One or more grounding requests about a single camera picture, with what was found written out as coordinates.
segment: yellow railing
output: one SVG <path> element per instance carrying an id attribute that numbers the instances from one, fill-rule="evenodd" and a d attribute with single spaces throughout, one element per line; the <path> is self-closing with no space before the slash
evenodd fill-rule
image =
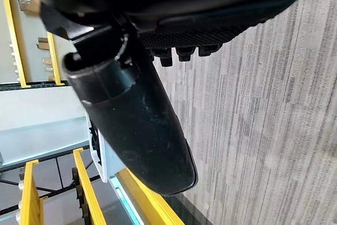
<path id="1" fill-rule="evenodd" d="M 14 20 L 13 20 L 13 14 L 11 9 L 11 3 L 9 0 L 4 0 L 5 4 L 5 11 L 6 11 L 6 17 L 8 22 L 8 28 L 9 28 L 9 34 L 11 36 L 12 46 L 13 46 L 13 52 L 16 62 L 16 67 L 18 71 L 19 81 L 22 88 L 29 88 L 30 85 L 27 85 L 25 73 L 23 70 L 23 65 L 21 61 L 20 51 L 19 51 L 19 45 L 17 42 L 16 32 L 15 32 L 15 26 L 14 26 Z"/>
<path id="2" fill-rule="evenodd" d="M 116 176 L 131 197 L 132 203 L 136 204 L 146 224 L 184 224 L 163 197 L 146 187 L 129 169 L 120 171 Z"/>
<path id="3" fill-rule="evenodd" d="M 86 203 L 89 206 L 90 216 L 94 225 L 106 225 L 103 213 L 101 211 L 100 205 L 97 201 L 94 189 L 91 185 L 89 176 L 86 172 L 84 163 L 81 158 L 81 152 L 83 148 L 74 150 L 75 164 L 78 171 L 78 176 L 80 178 L 80 183 L 83 188 Z"/>
<path id="4" fill-rule="evenodd" d="M 26 163 L 20 211 L 20 225 L 43 225 L 43 199 L 40 199 L 33 178 L 33 166 L 38 160 Z"/>
<path id="5" fill-rule="evenodd" d="M 52 66 L 53 66 L 53 72 L 54 72 L 54 77 L 55 77 L 55 83 L 56 83 L 56 85 L 64 85 L 64 83 L 61 83 L 60 71 L 58 69 L 54 35 L 50 32 L 47 32 L 47 39 L 48 39 L 48 44 L 49 44 L 49 52 L 51 54 L 51 59 L 52 59 Z"/>

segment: black plastic housing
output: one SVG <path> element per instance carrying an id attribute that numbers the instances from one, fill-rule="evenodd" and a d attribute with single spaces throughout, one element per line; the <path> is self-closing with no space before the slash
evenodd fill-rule
<path id="1" fill-rule="evenodd" d="M 136 52 L 140 55 L 132 61 L 125 58 Z M 197 171 L 152 59 L 141 52 L 133 45 L 119 61 L 111 58 L 80 70 L 78 56 L 70 53 L 63 69 L 91 120 L 125 165 L 153 191 L 172 195 L 193 187 Z"/>

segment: gray carpet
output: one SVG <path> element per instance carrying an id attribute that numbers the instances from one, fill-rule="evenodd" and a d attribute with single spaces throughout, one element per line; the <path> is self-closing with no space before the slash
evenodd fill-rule
<path id="1" fill-rule="evenodd" d="M 298 0 L 210 57 L 156 67 L 213 224 L 337 224 L 337 0 Z"/>

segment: white wall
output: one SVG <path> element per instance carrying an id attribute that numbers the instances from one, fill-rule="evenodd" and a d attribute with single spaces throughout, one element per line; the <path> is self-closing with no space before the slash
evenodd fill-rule
<path id="1" fill-rule="evenodd" d="M 85 111 L 70 86 L 0 92 L 3 166 L 88 139 Z"/>

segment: yellow metal post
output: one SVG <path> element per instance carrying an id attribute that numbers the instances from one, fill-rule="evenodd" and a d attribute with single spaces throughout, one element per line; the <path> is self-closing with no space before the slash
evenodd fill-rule
<path id="1" fill-rule="evenodd" d="M 49 51 L 50 51 L 51 59 L 52 59 L 55 83 L 56 85 L 64 85 L 64 83 L 61 83 L 60 72 L 58 70 L 58 62 L 57 62 L 57 56 L 56 56 L 54 35 L 50 32 L 47 32 L 47 39 L 48 39 Z"/>
<path id="2" fill-rule="evenodd" d="M 39 199 L 33 179 L 33 166 L 35 164 L 38 164 L 38 160 L 26 163 L 20 225 L 43 225 L 43 204 Z"/>
<path id="3" fill-rule="evenodd" d="M 80 178 L 80 183 L 84 191 L 86 203 L 89 206 L 90 215 L 94 225 L 106 225 L 103 213 L 101 211 L 100 205 L 97 201 L 94 189 L 91 185 L 90 179 L 86 172 L 84 163 L 81 158 L 81 152 L 83 148 L 74 150 L 74 159 L 78 171 L 78 176 Z"/>
<path id="4" fill-rule="evenodd" d="M 18 70 L 20 84 L 22 88 L 28 88 L 31 86 L 26 84 L 25 73 L 24 73 L 23 66 L 22 66 L 19 46 L 18 46 L 16 32 L 15 32 L 11 3 L 9 0 L 4 0 L 4 4 L 5 4 L 5 11 L 6 11 L 6 17 L 7 17 L 7 22 L 8 22 L 9 34 L 12 40 L 13 52 L 15 56 L 15 62 L 16 62 L 17 70 Z"/>
<path id="5" fill-rule="evenodd" d="M 184 224 L 163 197 L 146 187 L 129 169 L 120 171 L 116 176 L 148 224 Z"/>

